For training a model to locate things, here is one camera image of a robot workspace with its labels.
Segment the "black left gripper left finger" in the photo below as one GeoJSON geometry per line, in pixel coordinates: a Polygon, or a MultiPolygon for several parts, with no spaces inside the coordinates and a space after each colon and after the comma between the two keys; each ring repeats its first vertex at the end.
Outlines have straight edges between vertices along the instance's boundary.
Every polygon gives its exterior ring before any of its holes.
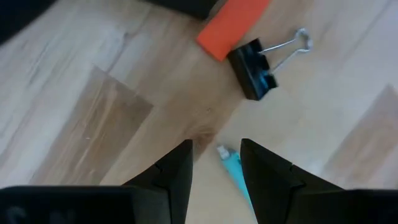
{"type": "Polygon", "coordinates": [[[133,190],[136,224],[185,224],[193,178],[193,141],[186,139],[137,176],[133,190]]]}

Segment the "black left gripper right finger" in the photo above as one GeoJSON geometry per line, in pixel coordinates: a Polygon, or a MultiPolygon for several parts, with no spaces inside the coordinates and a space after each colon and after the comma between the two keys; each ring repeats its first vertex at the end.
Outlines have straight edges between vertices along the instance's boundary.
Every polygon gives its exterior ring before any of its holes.
{"type": "Polygon", "coordinates": [[[257,224],[284,224],[299,193],[340,189],[248,138],[240,157],[257,224]]]}

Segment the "teal pen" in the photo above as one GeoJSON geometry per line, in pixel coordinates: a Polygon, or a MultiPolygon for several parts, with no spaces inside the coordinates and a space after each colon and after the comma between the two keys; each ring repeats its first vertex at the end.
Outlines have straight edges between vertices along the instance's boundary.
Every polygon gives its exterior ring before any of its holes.
{"type": "Polygon", "coordinates": [[[250,209],[253,210],[248,189],[245,184],[243,176],[243,168],[241,165],[241,159],[238,152],[224,145],[218,145],[216,147],[216,150],[218,151],[221,163],[228,172],[231,180],[234,182],[235,186],[237,186],[239,191],[242,193],[243,197],[248,202],[250,209]]]}

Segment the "black binder clip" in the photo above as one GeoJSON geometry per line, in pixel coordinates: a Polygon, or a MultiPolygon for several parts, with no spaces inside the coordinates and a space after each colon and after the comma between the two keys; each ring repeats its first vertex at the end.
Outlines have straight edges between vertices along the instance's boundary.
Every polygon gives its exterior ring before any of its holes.
{"type": "Polygon", "coordinates": [[[238,79],[245,97],[248,100],[260,101],[272,89],[277,88],[275,73],[291,58],[305,54],[313,49],[313,40],[304,27],[296,30],[292,39],[272,47],[264,48],[260,39],[254,39],[232,51],[227,59],[238,79]],[[271,67],[266,52],[279,49],[302,39],[303,47],[295,49],[289,56],[271,67]]]}

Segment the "orange eraser block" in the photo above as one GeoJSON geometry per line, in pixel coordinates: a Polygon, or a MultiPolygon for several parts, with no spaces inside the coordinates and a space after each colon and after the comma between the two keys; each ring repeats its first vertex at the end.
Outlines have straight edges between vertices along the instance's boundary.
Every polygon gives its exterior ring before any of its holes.
{"type": "Polygon", "coordinates": [[[227,0],[196,38],[218,61],[226,58],[246,32],[259,20],[272,0],[227,0]]]}

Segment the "black mesh desk organizer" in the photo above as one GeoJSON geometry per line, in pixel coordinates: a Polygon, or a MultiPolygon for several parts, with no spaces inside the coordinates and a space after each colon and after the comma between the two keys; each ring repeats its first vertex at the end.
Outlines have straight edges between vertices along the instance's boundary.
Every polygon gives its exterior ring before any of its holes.
{"type": "Polygon", "coordinates": [[[205,20],[218,0],[143,0],[205,20]]]}

